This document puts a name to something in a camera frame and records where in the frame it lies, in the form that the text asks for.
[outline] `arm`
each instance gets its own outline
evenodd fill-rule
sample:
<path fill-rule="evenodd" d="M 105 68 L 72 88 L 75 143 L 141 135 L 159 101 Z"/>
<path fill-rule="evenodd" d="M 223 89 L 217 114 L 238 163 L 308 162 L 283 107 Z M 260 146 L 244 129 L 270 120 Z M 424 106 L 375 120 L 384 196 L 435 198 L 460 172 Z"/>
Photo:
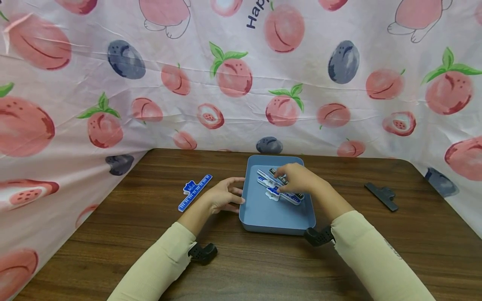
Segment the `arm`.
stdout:
<path fill-rule="evenodd" d="M 241 204 L 242 190 L 231 187 L 244 178 L 229 178 L 203 194 L 134 263 L 107 301 L 158 301 L 164 291 L 186 269 L 187 255 L 208 218 L 221 210 L 239 212 L 230 202 Z"/>
<path fill-rule="evenodd" d="M 383 236 L 325 180 L 299 164 L 277 170 L 289 184 L 283 192 L 308 192 L 331 222 L 335 249 L 375 301 L 435 300 Z"/>

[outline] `black wrist strap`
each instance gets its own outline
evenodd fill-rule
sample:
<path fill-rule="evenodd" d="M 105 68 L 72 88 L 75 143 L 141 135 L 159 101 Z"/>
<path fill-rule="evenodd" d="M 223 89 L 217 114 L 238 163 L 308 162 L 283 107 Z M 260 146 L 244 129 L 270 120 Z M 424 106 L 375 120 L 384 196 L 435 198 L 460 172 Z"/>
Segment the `black wrist strap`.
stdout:
<path fill-rule="evenodd" d="M 209 244 L 203 248 L 198 242 L 187 253 L 188 256 L 192 257 L 192 261 L 199 262 L 202 265 L 210 263 L 216 254 L 217 248 L 214 244 Z"/>
<path fill-rule="evenodd" d="M 331 233 L 331 226 L 323 228 L 320 232 L 313 228 L 308 228 L 303 233 L 303 236 L 314 247 L 322 246 L 330 241 L 335 242 L 335 238 Z"/>

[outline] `left hand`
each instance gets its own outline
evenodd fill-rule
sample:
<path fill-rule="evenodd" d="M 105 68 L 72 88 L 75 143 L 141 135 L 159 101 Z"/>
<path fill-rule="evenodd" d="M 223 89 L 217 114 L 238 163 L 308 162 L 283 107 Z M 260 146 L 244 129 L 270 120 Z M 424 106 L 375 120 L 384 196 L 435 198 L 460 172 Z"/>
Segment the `left hand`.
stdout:
<path fill-rule="evenodd" d="M 239 213 L 239 208 L 230 203 L 244 204 L 245 200 L 241 198 L 242 189 L 232 187 L 231 185 L 241 182 L 244 182 L 244 178 L 232 177 L 224 179 L 206 191 L 198 202 L 207 203 L 211 214 L 217 214 L 221 210 Z"/>

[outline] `right hand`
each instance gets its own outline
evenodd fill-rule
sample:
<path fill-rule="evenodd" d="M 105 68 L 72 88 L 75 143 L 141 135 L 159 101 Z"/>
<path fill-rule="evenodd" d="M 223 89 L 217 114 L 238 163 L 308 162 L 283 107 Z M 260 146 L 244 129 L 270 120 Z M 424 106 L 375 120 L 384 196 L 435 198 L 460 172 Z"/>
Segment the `right hand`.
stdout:
<path fill-rule="evenodd" d="M 280 192 L 311 193 L 320 184 L 324 185 L 327 183 L 298 163 L 289 163 L 279 167 L 274 176 L 279 177 L 285 174 L 289 183 L 288 185 L 280 186 L 278 189 Z"/>

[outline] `hand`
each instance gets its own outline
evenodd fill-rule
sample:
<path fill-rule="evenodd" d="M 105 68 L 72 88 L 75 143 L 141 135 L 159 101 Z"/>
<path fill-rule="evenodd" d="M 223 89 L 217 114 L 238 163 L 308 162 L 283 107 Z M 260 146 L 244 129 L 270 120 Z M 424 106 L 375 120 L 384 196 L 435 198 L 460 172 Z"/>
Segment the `hand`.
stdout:
<path fill-rule="evenodd" d="M 213 188 L 206 191 L 198 202 L 208 204 L 211 214 L 219 213 L 221 210 L 239 213 L 239 207 L 230 203 L 244 204 L 245 200 L 241 198 L 242 189 L 232 187 L 234 183 L 244 182 L 244 178 L 227 178 L 216 184 Z"/>
<path fill-rule="evenodd" d="M 328 184 L 325 180 L 298 163 L 289 163 L 279 167 L 274 176 L 279 177 L 285 174 L 289 183 L 279 187 L 278 190 L 280 192 L 311 193 L 320 184 Z"/>

